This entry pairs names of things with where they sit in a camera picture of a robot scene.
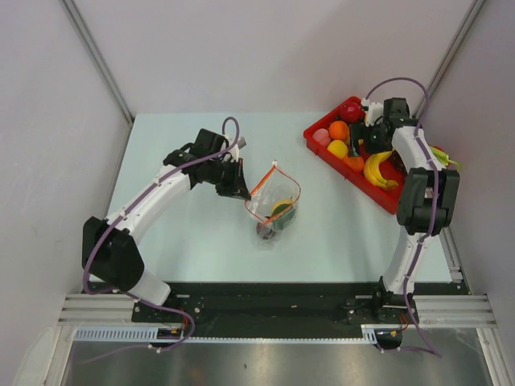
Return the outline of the yellow lemon fruit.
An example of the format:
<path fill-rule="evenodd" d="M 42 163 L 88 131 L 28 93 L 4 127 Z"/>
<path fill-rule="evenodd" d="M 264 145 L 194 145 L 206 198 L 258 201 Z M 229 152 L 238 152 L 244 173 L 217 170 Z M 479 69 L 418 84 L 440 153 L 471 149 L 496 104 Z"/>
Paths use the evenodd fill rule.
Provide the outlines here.
<path fill-rule="evenodd" d="M 348 146 L 341 140 L 333 140 L 328 144 L 327 151 L 338 159 L 343 159 L 348 155 Z"/>

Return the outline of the pink peach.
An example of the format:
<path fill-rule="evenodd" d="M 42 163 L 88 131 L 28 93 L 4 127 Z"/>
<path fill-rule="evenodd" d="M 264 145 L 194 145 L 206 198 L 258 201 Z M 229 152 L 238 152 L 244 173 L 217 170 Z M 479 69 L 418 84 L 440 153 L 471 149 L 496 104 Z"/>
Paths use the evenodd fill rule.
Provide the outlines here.
<path fill-rule="evenodd" d="M 327 147 L 332 141 L 327 129 L 317 129 L 313 133 L 313 139 L 323 147 Z"/>

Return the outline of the clear orange-zip plastic bag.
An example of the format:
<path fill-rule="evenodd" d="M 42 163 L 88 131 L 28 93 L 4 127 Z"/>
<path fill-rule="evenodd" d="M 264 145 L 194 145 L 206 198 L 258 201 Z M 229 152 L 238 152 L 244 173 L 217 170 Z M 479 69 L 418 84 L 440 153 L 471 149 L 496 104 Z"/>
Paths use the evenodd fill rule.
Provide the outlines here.
<path fill-rule="evenodd" d="M 273 161 L 272 167 L 250 192 L 245 210 L 255 222 L 254 233 L 259 248 L 273 248 L 284 231 L 295 221 L 301 186 Z"/>

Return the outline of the pale yellow pear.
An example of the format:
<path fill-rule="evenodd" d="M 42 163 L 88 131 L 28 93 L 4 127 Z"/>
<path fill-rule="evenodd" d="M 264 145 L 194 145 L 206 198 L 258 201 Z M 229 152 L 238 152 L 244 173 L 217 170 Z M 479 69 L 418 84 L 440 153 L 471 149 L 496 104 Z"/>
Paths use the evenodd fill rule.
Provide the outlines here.
<path fill-rule="evenodd" d="M 287 210 L 294 203 L 293 199 L 283 199 L 276 202 L 273 206 L 271 215 L 277 216 L 281 214 L 283 211 Z"/>

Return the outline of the green lime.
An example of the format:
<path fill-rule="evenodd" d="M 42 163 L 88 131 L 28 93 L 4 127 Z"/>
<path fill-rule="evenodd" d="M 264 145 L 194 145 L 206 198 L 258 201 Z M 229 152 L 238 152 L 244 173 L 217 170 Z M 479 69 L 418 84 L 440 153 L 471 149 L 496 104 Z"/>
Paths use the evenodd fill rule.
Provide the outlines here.
<path fill-rule="evenodd" d="M 277 216 L 272 216 L 273 221 L 271 222 L 271 224 L 273 224 L 274 229 L 277 232 L 281 232 L 290 225 L 290 223 L 295 219 L 295 216 L 296 216 L 296 208 L 293 206 L 290 206 L 287 210 L 283 211 L 281 214 L 279 214 Z"/>

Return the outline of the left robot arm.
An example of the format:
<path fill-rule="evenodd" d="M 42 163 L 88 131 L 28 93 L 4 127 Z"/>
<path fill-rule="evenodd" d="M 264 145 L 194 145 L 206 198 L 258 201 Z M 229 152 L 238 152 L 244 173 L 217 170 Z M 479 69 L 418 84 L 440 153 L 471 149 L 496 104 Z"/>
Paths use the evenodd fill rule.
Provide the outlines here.
<path fill-rule="evenodd" d="M 83 227 L 83 287 L 93 294 L 90 277 L 108 290 L 127 293 L 150 303 L 150 312 L 160 321 L 173 319 L 178 302 L 172 289 L 150 273 L 139 244 L 164 211 L 196 185 L 208 183 L 222 197 L 248 200 L 243 160 L 239 155 L 245 140 L 230 139 L 226 133 L 201 129 L 195 141 L 172 151 L 156 176 L 128 204 L 104 219 L 90 217 Z"/>

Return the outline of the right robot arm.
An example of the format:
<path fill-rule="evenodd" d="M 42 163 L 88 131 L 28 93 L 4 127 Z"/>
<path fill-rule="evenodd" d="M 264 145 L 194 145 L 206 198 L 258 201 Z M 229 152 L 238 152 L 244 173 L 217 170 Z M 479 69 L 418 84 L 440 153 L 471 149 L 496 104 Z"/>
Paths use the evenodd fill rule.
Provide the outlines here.
<path fill-rule="evenodd" d="M 362 99 L 362 122 L 349 126 L 350 157 L 365 152 L 363 174 L 375 187 L 392 190 L 394 180 L 382 176 L 380 165 L 398 154 L 407 175 L 398 201 L 401 232 L 385 274 L 366 309 L 379 322 L 410 317 L 414 310 L 414 279 L 428 245 L 450 225 L 459 187 L 459 172 L 449 170 L 433 153 L 420 121 L 410 116 L 404 98 L 382 103 Z"/>

